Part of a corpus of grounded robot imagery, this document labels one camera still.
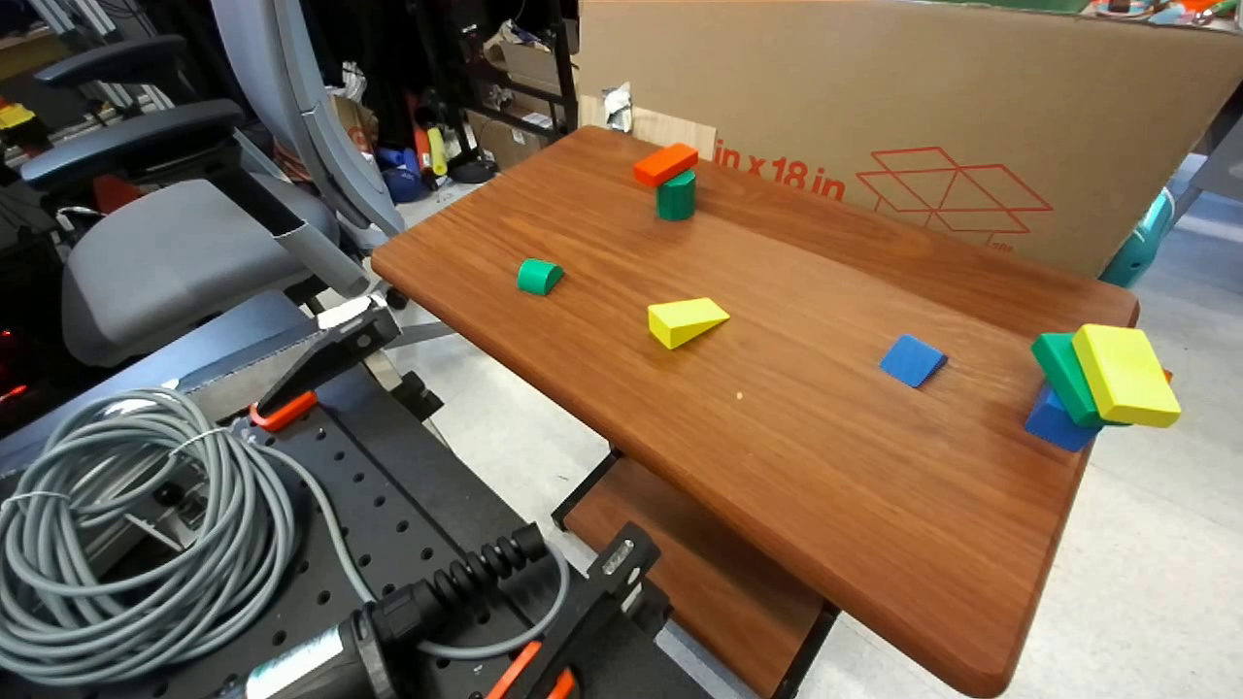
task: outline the table top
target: table top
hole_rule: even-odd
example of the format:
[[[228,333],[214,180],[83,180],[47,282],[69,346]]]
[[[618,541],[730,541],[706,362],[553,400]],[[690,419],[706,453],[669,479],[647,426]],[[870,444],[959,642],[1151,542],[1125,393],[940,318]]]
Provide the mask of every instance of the table top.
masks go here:
[[[1026,434],[1028,342],[1125,290],[699,164],[658,221],[645,145],[581,128],[378,247],[378,270],[959,692],[1009,682],[1082,453]],[[567,280],[521,296],[526,255]],[[734,318],[669,353],[645,308]],[[949,366],[877,369],[899,333]]]

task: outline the yellow triangular block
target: yellow triangular block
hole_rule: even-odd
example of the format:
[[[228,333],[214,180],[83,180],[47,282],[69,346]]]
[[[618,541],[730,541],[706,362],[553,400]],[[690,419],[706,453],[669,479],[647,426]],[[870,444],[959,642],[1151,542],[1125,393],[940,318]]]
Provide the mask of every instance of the yellow triangular block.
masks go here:
[[[1072,346],[1103,419],[1169,426],[1182,415],[1147,329],[1079,325]]]
[[[664,351],[679,351],[690,339],[724,325],[730,313],[715,300],[679,300],[679,303],[654,303],[647,308],[647,333]]]

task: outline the red block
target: red block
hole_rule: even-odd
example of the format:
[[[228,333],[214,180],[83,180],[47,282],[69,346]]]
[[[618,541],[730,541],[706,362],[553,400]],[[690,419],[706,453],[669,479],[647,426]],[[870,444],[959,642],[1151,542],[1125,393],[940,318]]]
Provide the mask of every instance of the red block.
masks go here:
[[[632,180],[645,186],[664,186],[672,176],[690,172],[695,159],[699,159],[695,146],[672,145],[632,164]]]

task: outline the toy block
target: toy block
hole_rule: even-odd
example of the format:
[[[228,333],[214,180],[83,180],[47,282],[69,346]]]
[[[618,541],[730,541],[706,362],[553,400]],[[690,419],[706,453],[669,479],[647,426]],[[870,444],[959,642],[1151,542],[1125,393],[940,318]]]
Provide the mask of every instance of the toy block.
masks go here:
[[[658,219],[662,221],[688,221],[695,219],[695,172],[672,176],[662,189],[658,189]]]
[[[1079,424],[1098,426],[1098,413],[1082,378],[1082,366],[1077,356],[1072,333],[1042,333],[1033,342],[1033,356],[1055,396],[1055,404]]]
[[[695,159],[699,159],[695,146],[672,145],[632,164],[632,180],[645,186],[664,186],[672,176],[690,172]]]
[[[1098,434],[1098,426],[1079,426],[1048,387],[1042,387],[1026,415],[1026,431],[1060,449],[1082,449]]]
[[[730,313],[715,300],[679,300],[679,303],[654,303],[647,308],[647,333],[664,351],[679,351],[690,339],[724,325]]]
[[[914,333],[900,333],[880,356],[880,369],[908,387],[930,386],[940,366],[945,366],[945,353]]]
[[[1079,325],[1072,346],[1103,419],[1151,426],[1177,424],[1182,404],[1147,329]]]
[[[553,287],[563,280],[559,265],[528,255],[515,265],[515,287],[526,296],[553,296]]]

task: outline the gray chair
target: gray chair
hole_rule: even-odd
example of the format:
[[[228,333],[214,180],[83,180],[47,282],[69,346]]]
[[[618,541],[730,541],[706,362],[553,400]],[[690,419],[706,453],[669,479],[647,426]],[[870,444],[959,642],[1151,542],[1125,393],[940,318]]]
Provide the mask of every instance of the gray chair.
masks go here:
[[[40,189],[183,153],[201,172],[102,219],[65,254],[62,333],[85,366],[148,353],[306,270],[363,296],[370,277],[342,246],[364,255],[403,229],[379,172],[335,120],[298,0],[214,0],[214,17],[246,96],[276,145],[304,159],[317,199],[236,133],[242,110],[228,100],[135,115],[31,159],[23,180]]]

